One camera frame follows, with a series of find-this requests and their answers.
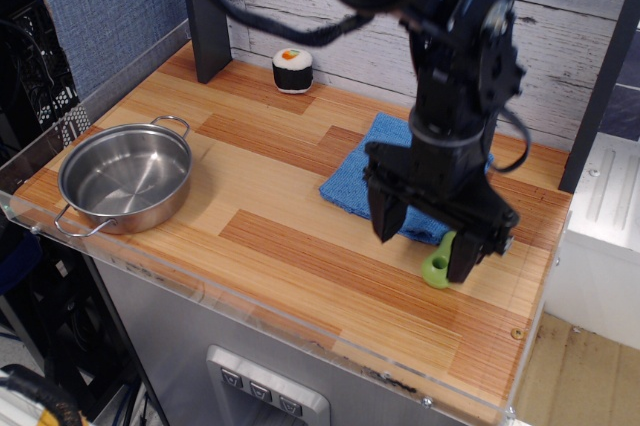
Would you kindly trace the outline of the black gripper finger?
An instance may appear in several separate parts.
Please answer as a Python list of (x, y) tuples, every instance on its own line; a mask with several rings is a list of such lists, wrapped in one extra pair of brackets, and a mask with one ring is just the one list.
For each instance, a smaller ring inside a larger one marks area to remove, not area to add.
[(447, 279), (463, 283), (474, 266), (484, 257), (484, 243), (468, 232), (457, 232), (452, 240)]
[(408, 190), (378, 180), (368, 185), (368, 203), (371, 223), (382, 243), (391, 239), (402, 228), (408, 209)]

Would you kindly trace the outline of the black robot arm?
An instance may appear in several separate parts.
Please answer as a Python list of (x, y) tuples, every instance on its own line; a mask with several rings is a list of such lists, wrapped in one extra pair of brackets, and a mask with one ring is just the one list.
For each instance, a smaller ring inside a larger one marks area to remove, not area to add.
[(365, 178), (376, 235), (388, 240), (409, 208), (455, 232), (447, 278), (466, 280), (506, 252), (515, 210), (486, 175), (496, 123), (524, 75), (512, 42), (513, 0), (340, 0), (364, 16), (391, 13), (408, 30), (417, 94), (411, 142), (370, 142)]

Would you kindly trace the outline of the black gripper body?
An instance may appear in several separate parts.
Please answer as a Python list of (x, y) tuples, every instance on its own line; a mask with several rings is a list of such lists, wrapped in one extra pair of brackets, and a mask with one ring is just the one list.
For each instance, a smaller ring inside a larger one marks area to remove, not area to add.
[(519, 216), (487, 179), (497, 117), (493, 113), (466, 123), (461, 130), (441, 131), (412, 111), (408, 148), (366, 144), (367, 187), (371, 180), (404, 187), (408, 207), (478, 238), (484, 243), (484, 256), (505, 254)]

